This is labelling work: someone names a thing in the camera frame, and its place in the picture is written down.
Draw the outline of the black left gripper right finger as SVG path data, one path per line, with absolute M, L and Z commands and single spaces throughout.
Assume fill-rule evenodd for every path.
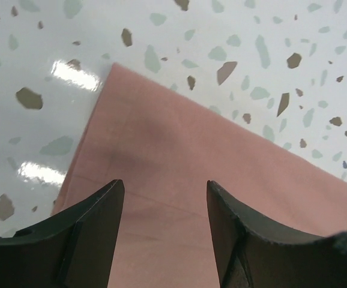
M 285 226 L 207 183 L 220 287 L 347 287 L 347 232 L 321 237 Z

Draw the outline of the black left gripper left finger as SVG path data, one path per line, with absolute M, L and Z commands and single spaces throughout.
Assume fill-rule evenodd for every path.
M 85 200 L 0 237 L 0 287 L 107 287 L 124 203 L 113 180 Z

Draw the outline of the pink printed t-shirt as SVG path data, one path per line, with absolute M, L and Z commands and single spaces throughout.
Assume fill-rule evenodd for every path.
M 114 179 L 125 198 L 109 287 L 220 287 L 208 181 L 293 229 L 347 232 L 346 182 L 118 64 L 55 211 Z

